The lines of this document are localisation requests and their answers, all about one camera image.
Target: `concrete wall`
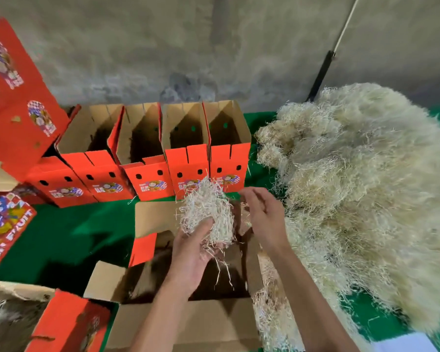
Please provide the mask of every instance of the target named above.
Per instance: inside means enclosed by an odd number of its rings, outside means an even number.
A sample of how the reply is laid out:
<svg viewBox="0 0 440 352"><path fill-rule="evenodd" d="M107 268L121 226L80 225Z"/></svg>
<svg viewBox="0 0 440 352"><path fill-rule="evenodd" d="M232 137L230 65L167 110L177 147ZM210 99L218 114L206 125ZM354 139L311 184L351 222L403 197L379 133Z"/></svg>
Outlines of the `concrete wall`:
<svg viewBox="0 0 440 352"><path fill-rule="evenodd" d="M63 105L236 99L252 112L306 99L353 1L0 0L0 16ZM326 83L440 88L440 0L360 3Z"/></svg>

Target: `green cloth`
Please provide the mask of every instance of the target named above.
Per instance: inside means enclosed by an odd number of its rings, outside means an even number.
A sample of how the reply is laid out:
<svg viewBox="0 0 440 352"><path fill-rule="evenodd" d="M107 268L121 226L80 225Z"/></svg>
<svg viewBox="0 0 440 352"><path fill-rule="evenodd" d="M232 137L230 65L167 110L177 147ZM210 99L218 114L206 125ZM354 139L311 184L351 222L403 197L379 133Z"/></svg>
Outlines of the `green cloth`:
<svg viewBox="0 0 440 352"><path fill-rule="evenodd" d="M249 113L245 117L251 133L255 133L274 120L275 112ZM271 188L276 171L256 163L256 154L257 144L253 140L245 184ZM36 206L37 216L0 264L0 280L82 295L97 261L127 266L134 241L137 201L65 209ZM359 293L351 296L350 301L353 318L367 338L380 341L409 331L402 319L382 312L369 295ZM436 344L440 348L440 338Z"/></svg>

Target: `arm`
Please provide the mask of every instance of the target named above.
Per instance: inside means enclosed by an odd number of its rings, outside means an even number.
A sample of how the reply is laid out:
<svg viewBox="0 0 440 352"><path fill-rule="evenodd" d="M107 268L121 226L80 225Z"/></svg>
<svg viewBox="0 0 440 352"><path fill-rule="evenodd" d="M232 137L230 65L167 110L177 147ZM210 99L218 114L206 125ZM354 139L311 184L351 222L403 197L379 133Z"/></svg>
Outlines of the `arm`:
<svg viewBox="0 0 440 352"><path fill-rule="evenodd" d="M170 352L176 342L178 325L189 296L197 289L208 261L201 247L213 220L200 223L191 236L181 230L173 242L173 258L165 281L138 331L130 352Z"/></svg>
<svg viewBox="0 0 440 352"><path fill-rule="evenodd" d="M254 235L281 278L295 322L309 352L358 352L287 239L284 208L266 188L245 188Z"/></svg>

